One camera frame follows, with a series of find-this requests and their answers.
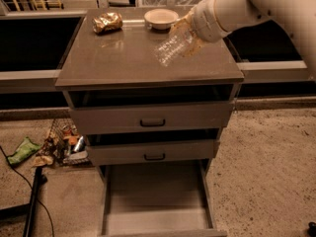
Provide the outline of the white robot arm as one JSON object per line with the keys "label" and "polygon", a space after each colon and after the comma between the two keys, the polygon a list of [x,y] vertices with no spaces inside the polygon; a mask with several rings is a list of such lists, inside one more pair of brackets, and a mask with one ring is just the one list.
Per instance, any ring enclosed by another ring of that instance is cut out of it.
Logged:
{"label": "white robot arm", "polygon": [[312,77],[316,77],[316,0],[203,0],[172,28],[184,36],[184,55],[208,42],[265,21],[276,22],[290,37]]}

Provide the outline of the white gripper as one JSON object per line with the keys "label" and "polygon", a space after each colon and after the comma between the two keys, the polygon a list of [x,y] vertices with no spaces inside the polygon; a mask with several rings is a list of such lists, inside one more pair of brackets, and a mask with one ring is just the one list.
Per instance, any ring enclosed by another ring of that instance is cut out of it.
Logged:
{"label": "white gripper", "polygon": [[215,5],[216,0],[202,0],[171,28],[171,35],[192,34],[194,31],[197,34],[185,38],[182,57],[193,56],[209,42],[217,42],[229,35],[218,20]]}

